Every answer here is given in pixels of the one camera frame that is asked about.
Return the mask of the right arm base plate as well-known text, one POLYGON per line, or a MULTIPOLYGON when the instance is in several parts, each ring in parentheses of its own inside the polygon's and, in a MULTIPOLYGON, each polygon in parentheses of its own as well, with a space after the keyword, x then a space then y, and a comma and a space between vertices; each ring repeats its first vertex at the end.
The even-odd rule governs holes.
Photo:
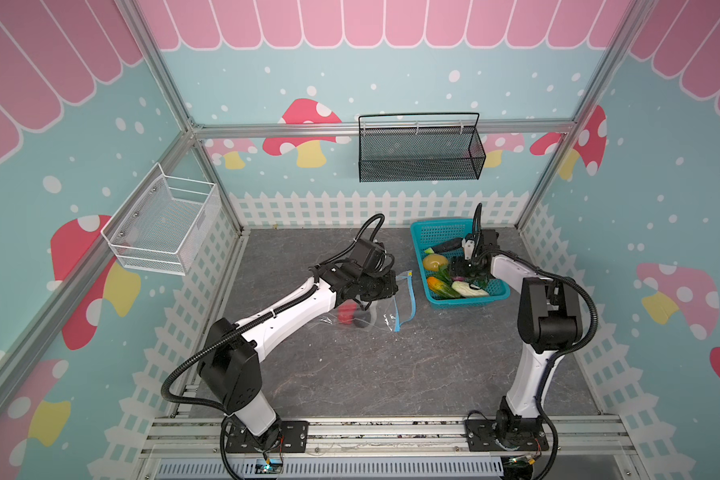
POLYGON ((540 418, 521 418, 507 424, 494 418, 475 417, 464 420, 466 441, 470 452, 546 452, 548 436, 540 418))

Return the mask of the clear zip top bag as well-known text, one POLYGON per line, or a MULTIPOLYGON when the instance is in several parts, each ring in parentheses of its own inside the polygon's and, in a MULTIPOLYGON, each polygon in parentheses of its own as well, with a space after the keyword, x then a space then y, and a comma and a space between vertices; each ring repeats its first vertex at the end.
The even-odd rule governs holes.
POLYGON ((417 302, 413 288, 413 272, 404 271, 395 277, 396 293, 387 299, 372 302, 367 309, 359 305, 358 315, 352 325, 342 325, 337 319, 337 308, 316 317, 322 324, 334 327, 357 327, 363 330, 381 329, 393 333, 413 320, 417 313, 417 302))

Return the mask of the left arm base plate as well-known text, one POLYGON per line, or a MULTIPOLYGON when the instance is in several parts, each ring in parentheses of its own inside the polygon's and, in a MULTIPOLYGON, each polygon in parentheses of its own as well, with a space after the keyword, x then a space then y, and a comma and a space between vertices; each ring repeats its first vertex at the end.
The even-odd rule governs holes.
POLYGON ((226 430, 225 452, 242 453, 304 453, 310 423, 303 420, 276 420, 263 434, 253 435, 233 417, 226 430))

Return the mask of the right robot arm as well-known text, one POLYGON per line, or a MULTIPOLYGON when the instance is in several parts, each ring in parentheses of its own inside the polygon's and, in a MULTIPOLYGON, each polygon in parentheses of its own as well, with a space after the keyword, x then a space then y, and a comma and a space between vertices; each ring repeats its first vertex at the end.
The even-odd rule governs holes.
POLYGON ((496 412, 493 436, 510 450, 541 440, 548 418, 548 384, 564 356, 594 336, 597 308, 574 280, 544 271, 502 250, 498 233, 469 233, 459 241, 470 273, 487 274, 520 294, 517 331, 524 344, 515 380, 496 412))

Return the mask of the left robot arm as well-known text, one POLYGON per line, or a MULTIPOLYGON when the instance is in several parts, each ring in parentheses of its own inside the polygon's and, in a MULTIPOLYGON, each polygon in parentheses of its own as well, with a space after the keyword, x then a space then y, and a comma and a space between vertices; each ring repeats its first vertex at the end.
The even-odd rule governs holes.
POLYGON ((259 313, 216 321, 204 347, 162 382, 161 397, 177 405, 199 405, 235 418, 253 436, 272 436, 280 417, 262 392, 260 364, 290 335, 346 302, 363 309, 397 293, 395 257, 383 244, 359 238, 338 255, 310 268, 310 276, 289 295, 259 313), (187 397, 172 391, 192 367, 215 396, 187 397))

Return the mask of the teal plastic basket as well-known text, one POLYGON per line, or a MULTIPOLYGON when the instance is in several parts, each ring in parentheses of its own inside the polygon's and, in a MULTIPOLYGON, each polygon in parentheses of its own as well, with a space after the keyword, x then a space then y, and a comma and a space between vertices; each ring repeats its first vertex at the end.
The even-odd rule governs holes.
POLYGON ((425 250, 437 244, 461 238, 472 231, 472 220, 467 218, 450 218, 422 220, 410 226, 413 248, 416 251, 418 270, 427 300, 435 309, 455 309, 482 307, 493 302, 503 301, 510 297, 510 287, 501 280, 490 280, 487 284, 487 296, 459 299, 441 299, 428 286, 427 279, 434 275, 423 265, 425 250))

